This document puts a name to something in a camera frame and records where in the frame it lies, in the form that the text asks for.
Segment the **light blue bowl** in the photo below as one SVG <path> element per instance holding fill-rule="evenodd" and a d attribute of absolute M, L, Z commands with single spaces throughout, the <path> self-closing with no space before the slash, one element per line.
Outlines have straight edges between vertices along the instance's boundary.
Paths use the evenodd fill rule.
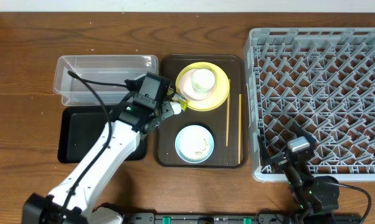
<path fill-rule="evenodd" d="M 178 132 L 174 146 L 177 155 L 183 161 L 198 164 L 210 158 L 215 140 L 207 128 L 200 125 L 189 125 Z"/>

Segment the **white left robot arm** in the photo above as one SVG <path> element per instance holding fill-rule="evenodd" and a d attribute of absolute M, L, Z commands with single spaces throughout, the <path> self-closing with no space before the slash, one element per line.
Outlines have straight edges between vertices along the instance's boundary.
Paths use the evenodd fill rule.
<path fill-rule="evenodd" d="M 22 209 L 23 223 L 121 223 L 123 217 L 109 208 L 94 211 L 98 197 L 141 139 L 166 118 L 186 110 L 176 95 L 155 100 L 138 93 L 124 97 L 105 114 L 108 122 L 77 167 L 48 196 L 32 194 Z"/>

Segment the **wooden chopstick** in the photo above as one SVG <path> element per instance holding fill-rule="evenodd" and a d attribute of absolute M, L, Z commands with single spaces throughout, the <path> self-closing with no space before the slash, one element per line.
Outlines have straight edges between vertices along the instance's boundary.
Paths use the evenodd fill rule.
<path fill-rule="evenodd" d="M 241 138 L 242 138 L 242 95 L 239 94 L 238 110 L 238 164 L 241 163 Z"/>
<path fill-rule="evenodd" d="M 230 79 L 229 81 L 229 91 L 227 95 L 227 114 L 226 114 L 226 131 L 225 131 L 225 146 L 229 145 L 229 126 L 230 126 Z"/>

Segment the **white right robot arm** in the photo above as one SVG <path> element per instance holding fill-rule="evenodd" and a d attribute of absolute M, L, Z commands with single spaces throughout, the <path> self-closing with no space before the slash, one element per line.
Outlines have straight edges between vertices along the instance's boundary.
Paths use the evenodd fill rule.
<path fill-rule="evenodd" d="M 287 143 L 286 151 L 271 156 L 262 140 L 262 161 L 275 170 L 281 170 L 288 182 L 295 202 L 300 209 L 293 215 L 295 223 L 308 223 L 308 217 L 331 213 L 338 205 L 338 181 L 330 176 L 314 177 L 307 166 L 315 152 L 316 139 L 309 134 L 299 134 Z"/>

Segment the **yellow green snack wrapper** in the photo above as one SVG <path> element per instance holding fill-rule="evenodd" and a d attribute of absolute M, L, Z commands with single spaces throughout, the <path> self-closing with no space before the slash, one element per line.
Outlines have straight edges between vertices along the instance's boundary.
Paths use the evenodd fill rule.
<path fill-rule="evenodd" d="M 185 97 L 171 87 L 168 88 L 167 100 L 169 101 L 169 103 L 170 102 L 179 103 L 182 107 L 182 112 L 185 112 L 186 108 L 188 107 L 188 103 Z"/>

